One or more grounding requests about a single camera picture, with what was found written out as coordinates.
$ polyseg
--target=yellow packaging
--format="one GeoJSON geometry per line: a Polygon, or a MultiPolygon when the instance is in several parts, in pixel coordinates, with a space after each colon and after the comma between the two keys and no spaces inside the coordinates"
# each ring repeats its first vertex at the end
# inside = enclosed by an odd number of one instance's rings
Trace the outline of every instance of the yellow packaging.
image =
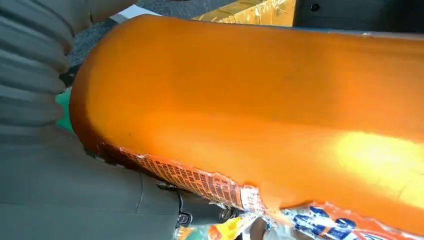
{"type": "Polygon", "coordinates": [[[238,0],[194,17],[194,20],[291,27],[296,0],[238,0]]]}

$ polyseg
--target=orange plastic tube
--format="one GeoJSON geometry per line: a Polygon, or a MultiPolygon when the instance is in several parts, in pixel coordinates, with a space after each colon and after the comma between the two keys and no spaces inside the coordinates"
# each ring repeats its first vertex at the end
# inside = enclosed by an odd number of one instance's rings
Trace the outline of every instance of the orange plastic tube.
{"type": "Polygon", "coordinates": [[[90,53],[72,126],[424,236],[424,41],[141,16],[90,53]]]}

